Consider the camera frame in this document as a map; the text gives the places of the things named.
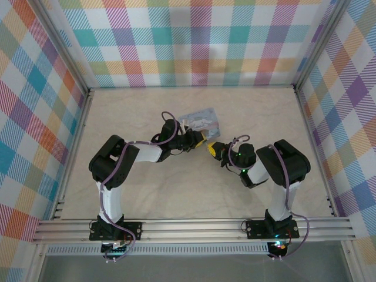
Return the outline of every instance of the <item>floor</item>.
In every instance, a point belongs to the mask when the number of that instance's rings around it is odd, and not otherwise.
[[[162,111],[178,117],[209,107],[219,120],[218,141],[228,143],[249,134],[256,149],[286,139],[303,152],[311,172],[297,192],[293,210],[310,217],[331,215],[292,88],[147,88],[95,92],[62,219],[97,216],[98,189],[88,164],[109,136],[150,140],[162,128]],[[140,219],[263,217],[272,187],[271,179],[253,189],[244,187],[201,146],[162,163],[135,163],[123,184],[122,207],[126,218]]]

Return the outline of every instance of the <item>aluminum rail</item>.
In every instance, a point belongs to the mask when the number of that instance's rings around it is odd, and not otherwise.
[[[311,217],[308,241],[354,240],[355,234],[347,217]],[[245,219],[133,219],[142,222],[142,236],[137,244],[147,243],[235,243],[274,241],[248,240],[240,230]],[[303,219],[295,219],[302,241],[307,231]],[[34,235],[36,244],[98,243],[89,241],[91,220],[41,221]]]

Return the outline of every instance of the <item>vent grille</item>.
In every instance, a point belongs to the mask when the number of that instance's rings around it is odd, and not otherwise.
[[[129,252],[135,255],[214,255],[214,254],[267,254],[267,243],[227,244],[140,244]],[[100,244],[56,244],[50,245],[48,256],[101,255]]]

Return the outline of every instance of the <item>enclosure wall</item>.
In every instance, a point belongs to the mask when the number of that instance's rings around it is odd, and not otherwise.
[[[376,277],[376,1],[352,0],[300,92],[340,216]]]
[[[43,1],[87,84],[100,88],[290,85],[336,2]]]
[[[84,95],[26,0],[0,1],[0,281],[48,219]]]

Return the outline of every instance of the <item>table surface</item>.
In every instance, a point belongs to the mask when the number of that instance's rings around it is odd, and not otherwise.
[[[65,194],[63,219],[94,219],[98,189],[88,164],[111,135],[145,140],[159,133],[160,113],[176,117],[214,107],[220,142],[243,134],[255,149],[286,139],[311,162],[293,211],[330,216],[326,190],[292,88],[146,88],[99,90],[94,94]],[[201,146],[162,163],[135,163],[122,185],[126,218],[263,217],[273,182],[248,189]]]

